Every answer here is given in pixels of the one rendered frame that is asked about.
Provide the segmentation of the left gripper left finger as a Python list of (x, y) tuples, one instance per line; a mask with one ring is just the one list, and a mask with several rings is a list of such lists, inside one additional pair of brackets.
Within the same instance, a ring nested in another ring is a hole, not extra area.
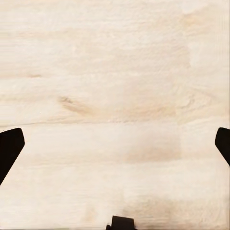
[(24, 146), (24, 135), (20, 127), (0, 133), (0, 184)]

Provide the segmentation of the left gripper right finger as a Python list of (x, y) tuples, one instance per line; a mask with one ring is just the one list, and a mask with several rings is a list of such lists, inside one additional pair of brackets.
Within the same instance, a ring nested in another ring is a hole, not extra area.
[(218, 128), (215, 145), (230, 166), (230, 129)]

